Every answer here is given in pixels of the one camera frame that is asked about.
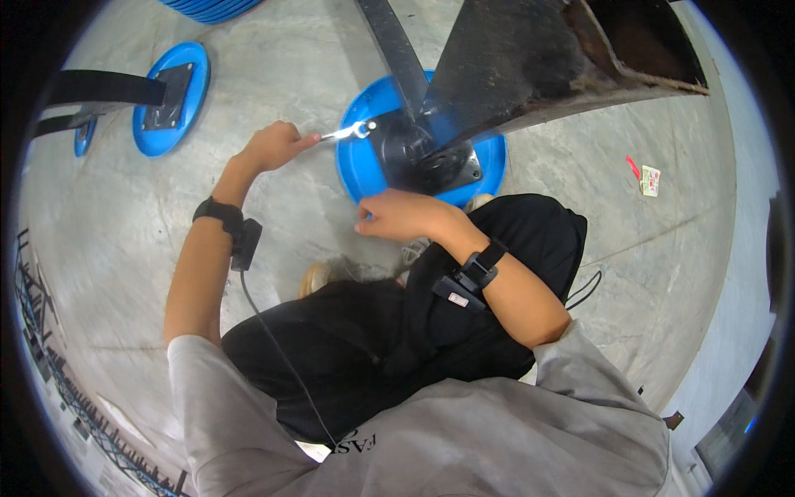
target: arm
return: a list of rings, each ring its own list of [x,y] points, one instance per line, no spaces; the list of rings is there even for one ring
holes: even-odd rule
[[[388,189],[362,199],[359,217],[367,214],[372,220],[358,223],[358,233],[398,241],[427,236],[459,264],[490,242],[463,211],[430,196]],[[502,327],[528,348],[558,340],[572,318],[552,290],[511,254],[502,256],[496,267],[497,276],[483,296]]]
[[[293,124],[276,121],[257,131],[246,148],[229,160],[212,196],[221,204],[241,208],[260,173],[282,167],[319,140],[317,133],[302,138]],[[165,303],[166,345],[180,335],[198,335],[220,347],[221,296],[232,251],[232,237],[222,225],[218,219],[201,217],[185,237]]]

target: blue disc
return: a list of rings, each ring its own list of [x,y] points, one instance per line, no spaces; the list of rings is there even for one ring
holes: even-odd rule
[[[94,136],[94,128],[96,128],[97,120],[92,119],[88,122],[88,131],[86,138],[79,140],[77,137],[80,135],[80,130],[75,130],[75,157],[82,157],[85,155],[88,146],[91,144],[91,137]]]
[[[245,2],[239,3],[236,8],[227,11],[224,15],[220,15],[214,18],[203,17],[201,19],[195,17],[194,21],[203,22],[204,24],[218,24],[219,22],[228,21],[233,17],[239,16],[240,14],[246,12],[248,9],[257,5],[261,1],[262,0],[247,0]]]
[[[425,70],[431,80],[433,71]],[[371,83],[348,107],[339,128],[353,126],[356,121],[366,121],[401,106],[392,76],[384,76]],[[478,193],[496,195],[508,159],[508,145],[504,136],[473,143],[480,161],[483,177],[470,184],[436,195],[449,204],[463,207]],[[386,189],[386,179],[369,139],[348,138],[337,142],[337,172],[348,195],[357,204],[365,196],[377,195]]]
[[[133,138],[135,145],[147,157],[157,157],[168,152],[185,136],[199,114],[207,84],[210,82],[210,60],[200,43],[185,41],[172,47],[149,70],[147,78],[154,78],[158,71],[177,65],[193,63],[193,75],[185,92],[182,112],[176,128],[170,130],[142,130],[146,106],[133,109]]]

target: metal rack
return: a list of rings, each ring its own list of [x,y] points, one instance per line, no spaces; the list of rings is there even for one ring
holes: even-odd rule
[[[17,235],[14,292],[27,327],[25,338],[33,358],[40,364],[40,369],[42,363],[46,365],[64,404],[83,422],[97,445],[121,472],[159,497],[187,496],[183,493],[182,486],[188,473],[182,471],[176,483],[171,483],[168,477],[161,480],[157,466],[150,469],[143,456],[127,448],[127,443],[118,435],[118,429],[110,426],[109,421],[98,413],[96,406],[64,374],[66,360],[45,345],[45,341],[52,335],[52,332],[45,334],[43,329],[47,308],[50,307],[52,311],[52,298],[37,277],[38,274],[32,274],[30,262],[22,260],[22,250],[29,245],[27,234],[28,230],[25,229]]]

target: hand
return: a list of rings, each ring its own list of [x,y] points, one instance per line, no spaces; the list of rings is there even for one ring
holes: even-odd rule
[[[419,236],[440,241],[458,226],[471,224],[461,209],[419,193],[388,188],[359,202],[359,218],[368,214],[372,220],[360,221],[355,230],[360,235],[380,236],[405,242]]]
[[[254,167],[257,173],[274,171],[319,141],[318,133],[302,138],[291,122],[276,121],[254,133],[246,148],[236,157]]]

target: black mounting plate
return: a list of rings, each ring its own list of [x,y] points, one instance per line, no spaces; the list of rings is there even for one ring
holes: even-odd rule
[[[166,83],[163,105],[146,106],[144,131],[171,130],[180,123],[182,104],[193,76],[193,63],[162,69],[155,80]]]
[[[437,195],[483,178],[470,142],[436,151],[427,125],[397,109],[370,119],[368,138],[391,188]]]

